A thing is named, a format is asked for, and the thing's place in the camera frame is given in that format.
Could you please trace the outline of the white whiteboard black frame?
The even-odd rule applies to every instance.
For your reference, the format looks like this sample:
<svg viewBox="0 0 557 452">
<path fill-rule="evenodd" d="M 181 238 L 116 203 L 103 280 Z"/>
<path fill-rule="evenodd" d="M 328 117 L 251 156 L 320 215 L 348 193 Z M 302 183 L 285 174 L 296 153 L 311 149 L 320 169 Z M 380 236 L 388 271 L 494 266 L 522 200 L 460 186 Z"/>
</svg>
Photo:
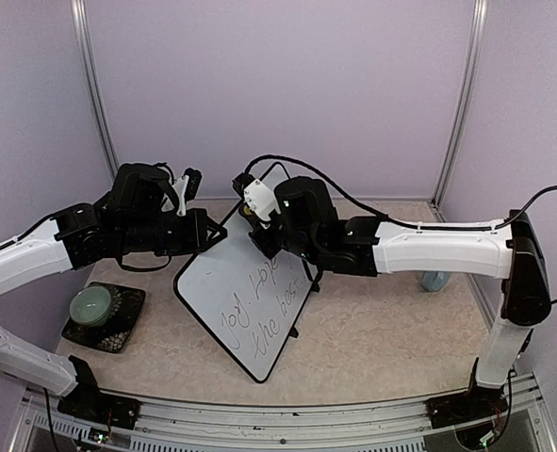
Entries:
<svg viewBox="0 0 557 452">
<path fill-rule="evenodd" d="M 312 293 L 318 271 L 285 251 L 266 258 L 237 202 L 221 221 L 227 237 L 188 259 L 173 290 L 231 358 L 265 382 Z"/>
</svg>

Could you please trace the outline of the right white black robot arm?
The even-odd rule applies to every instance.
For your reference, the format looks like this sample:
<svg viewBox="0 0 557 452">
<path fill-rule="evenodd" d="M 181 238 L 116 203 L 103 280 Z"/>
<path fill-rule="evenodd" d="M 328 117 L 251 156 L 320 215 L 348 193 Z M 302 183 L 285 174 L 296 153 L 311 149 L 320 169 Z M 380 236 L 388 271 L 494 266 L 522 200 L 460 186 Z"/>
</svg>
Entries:
<svg viewBox="0 0 557 452">
<path fill-rule="evenodd" d="M 463 392 L 426 403 L 433 428 L 507 411 L 509 372 L 533 329 L 551 312 L 543 253 L 528 216 L 479 223 L 406 223 L 369 211 L 341 219 L 326 184 L 298 176 L 270 188 L 246 176 L 242 198 L 252 215 L 250 238 L 269 259 L 281 251 L 320 272 L 375 277 L 408 271 L 466 273 L 501 282 L 500 313 Z"/>
</svg>

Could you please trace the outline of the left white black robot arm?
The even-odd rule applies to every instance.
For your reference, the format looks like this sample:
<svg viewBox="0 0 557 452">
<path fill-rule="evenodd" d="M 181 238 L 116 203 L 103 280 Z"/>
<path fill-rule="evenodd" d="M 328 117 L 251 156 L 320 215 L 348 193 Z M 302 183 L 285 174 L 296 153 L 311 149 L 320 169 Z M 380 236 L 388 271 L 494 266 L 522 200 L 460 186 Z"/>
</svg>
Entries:
<svg viewBox="0 0 557 452">
<path fill-rule="evenodd" d="M 202 174 L 175 177 L 165 163 L 123 164 L 96 203 L 78 203 L 40 219 L 0 244 L 0 296 L 42 278 L 135 252 L 196 254 L 227 236 L 203 208 L 189 208 Z M 48 352 L 0 325 L 0 372 L 58 396 L 60 412 L 107 427 L 131 429 L 139 402 L 102 392 L 89 364 Z"/>
</svg>

